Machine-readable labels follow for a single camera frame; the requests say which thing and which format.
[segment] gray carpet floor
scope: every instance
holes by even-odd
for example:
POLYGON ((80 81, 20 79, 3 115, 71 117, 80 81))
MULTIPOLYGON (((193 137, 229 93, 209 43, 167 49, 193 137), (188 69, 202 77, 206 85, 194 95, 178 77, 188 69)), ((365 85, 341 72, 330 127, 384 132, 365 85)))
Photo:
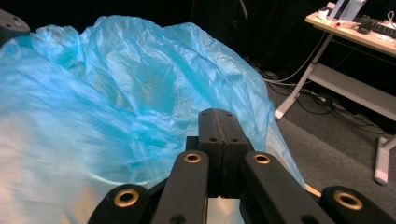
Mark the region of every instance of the gray carpet floor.
MULTIPOLYGON (((285 93, 282 88, 274 88, 285 93)), ((269 87, 268 91, 276 108, 287 97, 269 87)), ((309 96, 301 95, 299 101, 306 109, 324 111, 309 96)), ((382 135, 355 128, 334 112, 308 113, 297 103, 277 124, 306 184, 318 191, 330 186, 355 189, 396 220, 396 148, 390 151, 388 184, 374 182, 377 139, 382 135)), ((365 129, 383 132, 377 127, 365 129)))

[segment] black cable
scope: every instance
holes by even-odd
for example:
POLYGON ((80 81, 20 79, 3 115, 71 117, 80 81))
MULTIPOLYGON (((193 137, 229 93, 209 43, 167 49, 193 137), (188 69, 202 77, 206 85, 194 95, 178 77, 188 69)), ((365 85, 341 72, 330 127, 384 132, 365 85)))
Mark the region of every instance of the black cable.
POLYGON ((276 91, 276 90, 274 89, 274 87, 272 86, 273 84, 271 84, 271 83, 269 83, 269 82, 267 82, 267 83, 268 83, 268 86, 269 86, 274 92, 276 92, 276 93, 278 93, 278 94, 280 94, 280 95, 289 96, 289 94, 287 94, 287 93, 282 93, 282 92, 276 91))
MULTIPOLYGON (((270 83, 268 83, 268 84, 269 84, 269 87, 270 87, 273 91, 275 91, 276 93, 281 94, 281 95, 285 95, 285 96, 289 96, 288 94, 285 94, 285 93, 276 91, 276 90, 274 89, 274 87, 273 87, 270 83)), ((287 90, 288 92, 291 92, 291 90, 290 90, 289 88, 285 87, 285 86, 282 86, 282 88, 285 89, 285 90, 287 90)), ((347 110, 343 110, 343 109, 336 108, 336 107, 333 105, 333 102, 332 102, 332 98, 331 98, 331 97, 324 97, 324 98, 325 98, 325 102, 323 102, 317 95, 313 94, 311 91, 308 91, 308 90, 306 90, 306 89, 302 89, 302 90, 301 90, 301 94, 307 95, 307 96, 311 97, 311 99, 312 99, 315 103, 317 103, 318 105, 320 105, 322 108, 324 108, 324 109, 326 110, 326 112, 323 112, 323 113, 314 112, 314 111, 312 111, 312 110, 309 110, 309 109, 307 109, 307 108, 301 103, 301 101, 297 98, 297 103, 299 104, 299 106, 300 106, 304 111, 306 111, 306 112, 308 112, 308 113, 310 113, 310 114, 314 114, 314 115, 328 115, 328 114, 333 114, 334 116, 336 116, 337 118, 339 118, 339 119, 342 120, 343 122, 345 122, 345 123, 347 123, 347 124, 349 124, 349 125, 351 125, 351 126, 357 128, 357 129, 360 129, 360 130, 362 130, 362 131, 365 131, 365 132, 367 132, 367 133, 387 134, 387 133, 373 132, 373 131, 364 129, 364 127, 375 127, 375 128, 377 128, 377 127, 376 127, 376 125, 373 124, 373 123, 369 123, 369 122, 367 122, 367 121, 365 121, 365 120, 356 118, 355 116, 353 116, 353 115, 351 115, 350 113, 348 113, 347 110), (346 118, 345 116, 343 116, 341 113, 343 113, 343 114, 345 114, 345 115, 348 115, 348 116, 350 116, 350 117, 352 117, 352 118, 354 118, 354 119, 358 119, 359 121, 363 122, 364 124, 359 124, 359 123, 357 123, 357 122, 355 122, 355 121, 353 121, 353 120, 347 119, 347 118, 346 118)))

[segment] blue plastic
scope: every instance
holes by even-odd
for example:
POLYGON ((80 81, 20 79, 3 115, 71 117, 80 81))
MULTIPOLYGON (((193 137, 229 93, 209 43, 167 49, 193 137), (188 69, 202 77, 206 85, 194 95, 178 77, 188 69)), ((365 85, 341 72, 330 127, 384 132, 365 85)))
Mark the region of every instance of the blue plastic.
POLYGON ((210 107, 303 183, 260 75, 192 23, 40 28, 0 49, 0 99, 0 223, 86 223, 115 186, 152 187, 210 107))

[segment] metal table leg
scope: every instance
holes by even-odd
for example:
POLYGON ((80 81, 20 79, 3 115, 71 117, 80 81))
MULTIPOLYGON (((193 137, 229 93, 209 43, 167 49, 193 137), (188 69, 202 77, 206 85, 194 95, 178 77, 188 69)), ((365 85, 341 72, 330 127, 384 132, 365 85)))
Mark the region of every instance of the metal table leg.
POLYGON ((326 40, 323 42, 322 46, 320 47, 317 55, 315 58, 312 60, 311 64, 306 68, 303 76, 301 77, 300 81, 298 82, 297 86, 294 88, 293 92, 291 95, 286 98, 286 100, 282 103, 280 107, 277 108, 275 112, 275 119, 280 120, 282 119, 283 115, 288 112, 289 108, 294 104, 294 102, 297 100, 297 97, 300 95, 300 90, 303 87, 304 83, 308 79, 309 75, 311 75, 312 70, 315 68, 320 56, 322 55, 323 51, 327 48, 329 45, 330 41, 332 40, 333 34, 328 34, 326 37, 326 40))
POLYGON ((394 147, 396 147, 396 135, 389 140, 384 137, 379 137, 374 180, 380 185, 388 184, 389 152, 394 147))

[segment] white table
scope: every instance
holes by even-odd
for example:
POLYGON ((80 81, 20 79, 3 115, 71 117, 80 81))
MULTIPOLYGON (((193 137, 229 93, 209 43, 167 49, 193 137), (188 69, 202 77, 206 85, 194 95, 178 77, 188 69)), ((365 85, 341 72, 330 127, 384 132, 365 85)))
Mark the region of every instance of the white table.
MULTIPOLYGON (((303 76, 291 95, 276 110, 276 120, 282 119, 284 114, 293 105, 299 96, 301 88, 308 78, 329 90, 335 91, 356 103, 378 112, 387 118, 396 120, 396 97, 318 63, 318 59, 335 35, 393 57, 396 57, 396 43, 390 43, 378 39, 374 32, 371 32, 368 35, 362 35, 355 29, 336 28, 334 26, 334 21, 321 20, 317 15, 317 12, 312 13, 305 18, 305 21, 329 34, 318 50, 315 58, 306 68, 303 76)), ((386 139, 384 137, 379 138, 375 163, 375 181, 379 184, 385 185, 388 183, 389 152, 394 147, 396 147, 396 135, 392 136, 390 139, 386 139)))

